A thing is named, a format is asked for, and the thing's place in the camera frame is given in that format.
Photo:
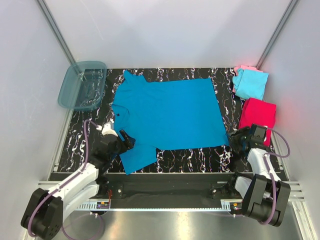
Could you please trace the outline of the blue t shirt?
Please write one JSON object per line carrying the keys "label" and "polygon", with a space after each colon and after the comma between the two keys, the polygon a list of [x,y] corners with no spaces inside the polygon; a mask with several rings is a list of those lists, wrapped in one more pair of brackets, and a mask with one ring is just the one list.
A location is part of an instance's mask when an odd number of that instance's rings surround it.
{"label": "blue t shirt", "polygon": [[114,130],[125,131],[134,147],[120,155],[126,174],[156,161],[156,151],[228,145],[226,128],[209,78],[148,82],[128,70],[112,110]]}

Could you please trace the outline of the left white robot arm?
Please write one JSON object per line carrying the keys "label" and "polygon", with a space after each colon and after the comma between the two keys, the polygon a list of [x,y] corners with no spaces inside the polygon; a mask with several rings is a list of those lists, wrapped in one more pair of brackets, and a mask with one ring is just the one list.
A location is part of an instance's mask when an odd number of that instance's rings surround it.
{"label": "left white robot arm", "polygon": [[38,188],[32,193],[21,226],[33,238],[53,239],[65,219],[83,202],[110,193],[104,173],[112,159],[133,149],[135,142],[124,130],[105,134],[99,145],[86,153],[85,162],[78,170],[50,189]]}

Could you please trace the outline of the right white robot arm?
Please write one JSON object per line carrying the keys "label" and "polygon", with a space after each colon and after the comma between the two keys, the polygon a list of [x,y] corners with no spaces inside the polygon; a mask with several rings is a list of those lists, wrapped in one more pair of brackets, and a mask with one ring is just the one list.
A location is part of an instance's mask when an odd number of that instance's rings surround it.
{"label": "right white robot arm", "polygon": [[[271,152],[264,145],[267,132],[282,138],[287,154]],[[270,156],[287,158],[291,154],[287,140],[273,128],[252,124],[227,134],[229,146],[236,154],[244,154],[249,162],[253,177],[235,173],[227,185],[228,195],[242,197],[241,214],[258,221],[261,225],[279,227],[287,208],[291,187],[283,182],[274,170]]]}

